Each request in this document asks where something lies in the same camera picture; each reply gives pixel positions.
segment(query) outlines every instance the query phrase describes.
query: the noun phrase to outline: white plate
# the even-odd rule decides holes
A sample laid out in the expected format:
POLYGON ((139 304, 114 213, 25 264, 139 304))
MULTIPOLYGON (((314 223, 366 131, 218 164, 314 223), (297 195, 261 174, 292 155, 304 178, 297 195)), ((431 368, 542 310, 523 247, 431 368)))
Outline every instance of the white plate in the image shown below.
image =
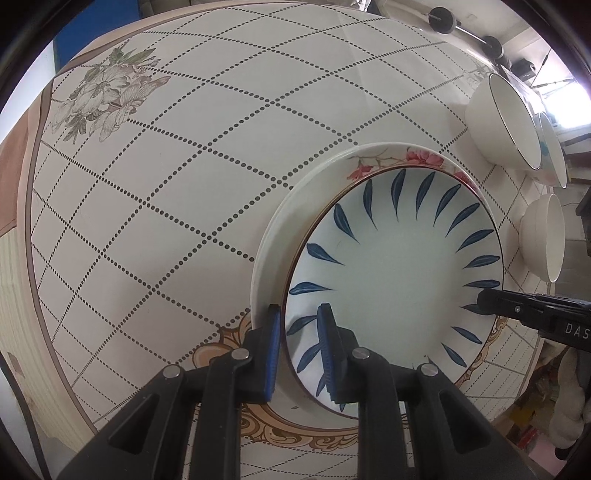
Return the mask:
POLYGON ((428 148, 389 142, 360 145, 340 153, 301 179, 268 224, 252 272, 253 327, 262 325, 270 303, 281 303, 289 268, 301 239, 326 205, 368 174, 404 164, 428 165, 456 176, 469 184, 488 208, 483 194, 468 174, 428 148))
POLYGON ((501 242, 486 206, 452 175, 427 166, 377 171, 346 189, 298 250, 285 292, 293 368, 324 406, 316 311, 330 303, 339 326, 390 363, 435 363, 452 382, 476 359, 495 323, 476 305, 502 288, 501 242))

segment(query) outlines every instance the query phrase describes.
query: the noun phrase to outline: table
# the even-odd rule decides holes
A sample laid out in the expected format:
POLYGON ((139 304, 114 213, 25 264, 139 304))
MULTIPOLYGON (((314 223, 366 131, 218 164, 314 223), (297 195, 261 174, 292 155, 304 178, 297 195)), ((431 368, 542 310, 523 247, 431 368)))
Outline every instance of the table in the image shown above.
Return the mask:
MULTIPOLYGON (((411 142, 460 164, 491 206, 504 287, 546 292, 518 243, 544 190, 485 161, 463 121, 489 72, 429 31, 295 3, 184 11, 74 59, 41 96, 20 221, 41 329, 90 428, 163 366, 241 344, 271 215, 352 145, 411 142)), ((458 383, 488 419, 518 395, 536 342, 497 319, 458 383)), ((315 405, 285 388, 246 406, 242 476, 354 476, 355 422, 315 405)))

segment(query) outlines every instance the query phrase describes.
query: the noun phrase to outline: bowl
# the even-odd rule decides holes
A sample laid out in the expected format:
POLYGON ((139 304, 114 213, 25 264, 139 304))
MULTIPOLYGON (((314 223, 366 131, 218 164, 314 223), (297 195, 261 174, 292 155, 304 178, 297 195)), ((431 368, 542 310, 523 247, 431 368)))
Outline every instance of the bowl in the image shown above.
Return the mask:
POLYGON ((519 246, 525 264, 546 282, 555 282, 564 259, 564 216, 554 193, 527 207, 519 226, 519 246))
POLYGON ((517 91, 491 73, 466 107, 466 125, 491 163, 517 170, 538 170, 541 150, 534 121, 517 91))
POLYGON ((540 112, 534 115, 534 125, 540 139, 542 162, 539 170, 530 170, 527 174, 544 185, 565 188, 566 165, 552 123, 544 112, 540 112))

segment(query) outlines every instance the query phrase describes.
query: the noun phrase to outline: ornate scroll pattern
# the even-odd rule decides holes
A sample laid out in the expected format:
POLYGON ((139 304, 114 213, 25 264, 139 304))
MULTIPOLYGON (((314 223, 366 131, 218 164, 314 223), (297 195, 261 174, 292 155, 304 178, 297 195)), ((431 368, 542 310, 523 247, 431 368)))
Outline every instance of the ornate scroll pattern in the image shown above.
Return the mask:
POLYGON ((505 328, 505 325, 507 325, 507 318, 506 317, 497 317, 496 318, 495 324, 494 324, 488 338, 486 339, 484 347, 482 348, 482 350, 480 351, 480 353, 478 354, 476 359, 472 362, 472 365, 470 365, 468 370, 466 370, 466 373, 464 373, 457 380, 456 387, 460 388, 460 386, 464 382, 470 380, 470 377, 472 376, 472 372, 475 371, 478 367, 480 367, 484 363, 484 360, 486 360, 486 357, 488 356, 489 348, 500 337, 501 332, 503 331, 503 328, 505 328))
MULTIPOLYGON (((218 342, 202 345, 193 354, 195 367, 204 367, 212 358, 242 346, 251 328, 249 313, 242 317, 238 327, 221 327, 218 330, 218 342)), ((357 428, 326 430, 297 425, 279 416, 268 404, 248 404, 242 408, 241 435, 253 442, 268 442, 277 447, 309 446, 314 450, 331 452, 356 443, 358 433, 357 428)))

